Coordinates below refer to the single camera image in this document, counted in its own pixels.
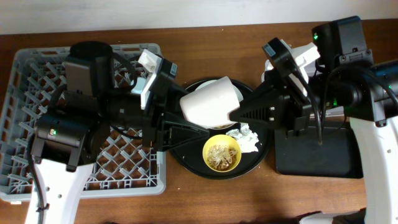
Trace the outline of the blue plastic cup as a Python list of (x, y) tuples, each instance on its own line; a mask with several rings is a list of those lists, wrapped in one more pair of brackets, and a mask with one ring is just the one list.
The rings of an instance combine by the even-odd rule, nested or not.
[(146, 85), (146, 79), (142, 77), (137, 78), (137, 83), (134, 88), (131, 90), (132, 94), (140, 95)]

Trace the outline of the food scraps and rice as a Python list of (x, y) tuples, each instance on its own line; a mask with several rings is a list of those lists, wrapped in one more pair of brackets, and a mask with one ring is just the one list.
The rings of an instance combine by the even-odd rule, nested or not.
[(237, 164), (240, 152), (228, 145), (213, 145), (206, 153), (206, 163), (218, 172), (232, 170)]

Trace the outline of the pink plastic cup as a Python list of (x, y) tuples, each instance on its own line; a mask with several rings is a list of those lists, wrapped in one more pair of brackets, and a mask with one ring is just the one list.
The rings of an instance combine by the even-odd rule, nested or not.
[(234, 85), (228, 77), (220, 78), (180, 99), (184, 118), (203, 128), (234, 124), (229, 114), (240, 107)]

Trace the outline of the light grey plate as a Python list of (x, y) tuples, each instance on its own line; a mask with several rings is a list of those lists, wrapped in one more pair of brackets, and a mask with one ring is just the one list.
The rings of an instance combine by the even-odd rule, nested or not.
[[(207, 85), (210, 85), (211, 83), (213, 83), (213, 82), (215, 82), (216, 80), (208, 80), (208, 81), (206, 81), (206, 82), (203, 82), (202, 84), (200, 84), (197, 88), (196, 88), (196, 90), (199, 90), (199, 89), (201, 89), (201, 88), (204, 88), (205, 86), (207, 86)], [(235, 92), (236, 92), (236, 96), (238, 97), (238, 101), (239, 102), (241, 102), (241, 101), (243, 101), (243, 95), (242, 95), (242, 93), (240, 92), (240, 90), (236, 87), (236, 86), (234, 86), (233, 85), (233, 87), (234, 87), (234, 90), (235, 90)], [(212, 129), (226, 129), (226, 128), (229, 128), (229, 127), (231, 127), (231, 126), (233, 126), (233, 124), (227, 124), (227, 125), (223, 125), (223, 126), (218, 126), (218, 127), (215, 127), (215, 128), (212, 128)]]

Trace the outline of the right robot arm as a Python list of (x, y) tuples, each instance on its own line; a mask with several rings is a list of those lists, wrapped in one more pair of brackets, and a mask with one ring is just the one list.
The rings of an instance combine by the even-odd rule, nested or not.
[(374, 63), (358, 16), (316, 26), (315, 75), (305, 77), (294, 51), (274, 38), (265, 46), (272, 69), (229, 114), (231, 121), (258, 124), (296, 135), (315, 120), (323, 136), (326, 110), (341, 106), (356, 137), (366, 188), (366, 208), (354, 213), (314, 213), (302, 223), (397, 222), (397, 62)]

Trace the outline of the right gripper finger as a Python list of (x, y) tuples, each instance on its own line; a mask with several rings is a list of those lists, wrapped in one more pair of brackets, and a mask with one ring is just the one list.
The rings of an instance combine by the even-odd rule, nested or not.
[(231, 121), (261, 125), (268, 129), (282, 127), (285, 98), (280, 93), (246, 97), (240, 107), (229, 114)]
[(275, 83), (273, 81), (264, 81), (252, 93), (244, 97), (243, 101), (240, 102), (240, 107), (275, 106), (280, 101), (279, 98), (280, 93), (275, 87)]

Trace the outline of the white tissue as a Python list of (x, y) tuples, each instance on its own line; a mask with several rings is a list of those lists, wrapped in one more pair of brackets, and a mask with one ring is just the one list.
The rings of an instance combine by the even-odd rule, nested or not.
[(239, 129), (232, 129), (226, 135), (237, 141), (242, 153), (259, 151), (256, 146), (259, 142), (258, 135), (250, 129), (247, 123), (241, 123)]

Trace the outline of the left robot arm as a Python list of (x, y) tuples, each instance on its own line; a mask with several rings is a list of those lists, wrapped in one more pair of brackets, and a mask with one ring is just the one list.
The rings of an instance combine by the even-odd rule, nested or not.
[(33, 178), (27, 223), (73, 223), (86, 181), (111, 131), (140, 129), (142, 145), (164, 152), (204, 141), (209, 131), (187, 121), (179, 101), (177, 66), (143, 50), (149, 74), (140, 95), (117, 87), (114, 64), (135, 73), (131, 62), (104, 42), (74, 44), (65, 60), (67, 82), (51, 96), (27, 146)]

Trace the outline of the yellow bowl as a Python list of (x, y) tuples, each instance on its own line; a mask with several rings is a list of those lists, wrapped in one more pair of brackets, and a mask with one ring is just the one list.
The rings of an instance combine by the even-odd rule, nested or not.
[(202, 150), (205, 164), (215, 172), (230, 172), (240, 163), (242, 152), (238, 142), (227, 135), (219, 134), (207, 140)]

